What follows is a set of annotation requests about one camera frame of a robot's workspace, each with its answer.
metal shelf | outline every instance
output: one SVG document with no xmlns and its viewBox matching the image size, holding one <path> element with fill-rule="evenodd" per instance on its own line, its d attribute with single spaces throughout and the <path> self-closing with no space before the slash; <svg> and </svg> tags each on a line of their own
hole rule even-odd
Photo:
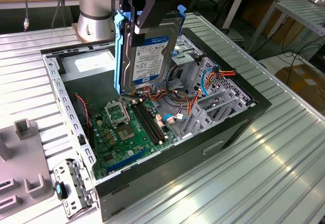
<svg viewBox="0 0 325 224">
<path fill-rule="evenodd" d="M 274 1 L 254 33 L 247 49 L 248 53 L 252 51 L 257 39 L 263 32 L 266 24 L 269 22 L 276 9 L 281 11 L 283 14 L 275 24 L 275 27 L 270 32 L 269 36 L 278 29 L 286 16 L 293 18 L 318 35 L 325 36 L 325 6 L 318 6 L 308 0 Z"/>
<path fill-rule="evenodd" d="M 325 213 L 325 118 L 201 16 L 188 14 L 184 26 L 272 107 L 233 146 L 106 223 L 317 223 Z M 0 36 L 0 41 L 0 126 L 17 118 L 35 119 L 52 170 L 74 157 L 74 151 L 39 50 L 77 44 L 77 36 L 72 28 L 61 28 Z M 56 196 L 2 224 L 49 220 L 69 222 Z M 93 208 L 74 221 L 100 223 L 100 211 Z"/>
</svg>

gray plastic part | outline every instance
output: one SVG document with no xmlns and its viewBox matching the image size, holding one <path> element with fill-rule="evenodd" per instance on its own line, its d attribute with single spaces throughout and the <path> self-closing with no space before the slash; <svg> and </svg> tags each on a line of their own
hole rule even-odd
<svg viewBox="0 0 325 224">
<path fill-rule="evenodd" d="M 20 140 L 27 139 L 33 135 L 28 119 L 22 119 L 14 122 L 16 134 Z"/>
<path fill-rule="evenodd" d="M 42 174 L 39 174 L 39 181 L 37 183 L 30 183 L 27 179 L 24 179 L 25 191 L 33 199 L 46 194 L 51 186 L 44 181 Z"/>
<path fill-rule="evenodd" d="M 0 158 L 2 158 L 3 162 L 9 160 L 11 157 L 11 150 L 5 145 L 2 140 L 2 136 L 0 133 Z"/>
<path fill-rule="evenodd" d="M 0 200 L 0 213 L 5 212 L 7 210 L 18 207 L 21 203 L 21 199 L 16 195 L 12 195 L 8 198 Z"/>
<path fill-rule="evenodd" d="M 12 190 L 13 188 L 17 187 L 18 183 L 15 179 L 11 178 L 6 181 L 0 182 L 0 194 L 6 191 Z"/>
<path fill-rule="evenodd" d="M 20 120 L 0 129 L 0 134 L 0 147 L 10 152 L 10 159 L 0 161 L 1 220 L 51 197 L 54 191 L 36 122 Z"/>
</svg>

metal bracket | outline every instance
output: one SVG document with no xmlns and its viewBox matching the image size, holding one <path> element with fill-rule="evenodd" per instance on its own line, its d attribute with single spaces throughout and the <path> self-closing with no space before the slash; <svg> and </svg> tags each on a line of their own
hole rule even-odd
<svg viewBox="0 0 325 224">
<path fill-rule="evenodd" d="M 66 159 L 53 168 L 55 179 L 63 182 L 68 197 L 62 205 L 68 219 L 87 210 L 97 201 L 89 173 L 74 159 Z"/>
</svg>

green circuit board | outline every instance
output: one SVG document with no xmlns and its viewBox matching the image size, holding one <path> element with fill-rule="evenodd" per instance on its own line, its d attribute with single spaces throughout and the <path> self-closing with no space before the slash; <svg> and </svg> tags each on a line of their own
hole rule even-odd
<svg viewBox="0 0 325 224">
<path fill-rule="evenodd" d="M 153 113 L 153 117 L 158 114 L 151 101 L 144 101 L 142 105 Z M 118 110 L 116 107 L 116 111 L 109 113 L 118 115 Z M 109 167 L 117 167 L 118 164 L 129 161 L 115 170 L 121 169 L 177 141 L 173 132 L 165 127 L 165 132 L 161 128 L 159 130 L 168 138 L 162 144 L 154 144 L 130 105 L 126 105 L 126 111 L 130 117 L 129 124 L 121 123 L 117 128 L 112 127 L 104 108 L 90 117 L 94 137 L 93 152 L 96 157 L 93 171 L 96 179 L 108 176 L 111 173 L 107 170 Z"/>
</svg>

ribbed metal surface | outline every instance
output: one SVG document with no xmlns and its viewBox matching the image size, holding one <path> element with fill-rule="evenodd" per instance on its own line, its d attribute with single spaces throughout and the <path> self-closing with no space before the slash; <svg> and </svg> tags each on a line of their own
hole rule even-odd
<svg viewBox="0 0 325 224">
<path fill-rule="evenodd" d="M 276 8 L 313 30 L 320 36 L 325 35 L 325 6 L 318 6 L 308 0 L 278 1 Z"/>
<path fill-rule="evenodd" d="M 233 146 L 107 223 L 317 223 L 325 213 L 324 117 L 316 115 L 292 92 L 285 91 L 278 80 L 271 79 L 203 18 L 188 15 L 184 26 L 190 27 L 236 68 L 271 101 L 272 107 Z M 45 69 L 37 65 L 41 61 L 39 48 L 19 55 L 33 48 L 31 45 L 15 49 L 14 40 L 21 44 L 33 39 L 35 45 L 42 44 L 43 48 L 61 45 L 52 45 L 58 36 L 64 45 L 78 41 L 70 28 L 33 34 L 0 36 L 1 43 L 12 44 L 9 49 L 14 50 L 11 55 L 5 49 L 0 52 L 0 126 L 5 127 L 17 118 L 36 119 L 52 169 L 62 159 L 73 157 L 73 151 L 48 87 Z M 41 34 L 51 38 L 43 40 Z M 29 220 L 68 222 L 60 202 L 53 196 L 3 223 Z M 92 209 L 71 222 L 99 223 L 100 220 L 100 212 Z"/>
</svg>

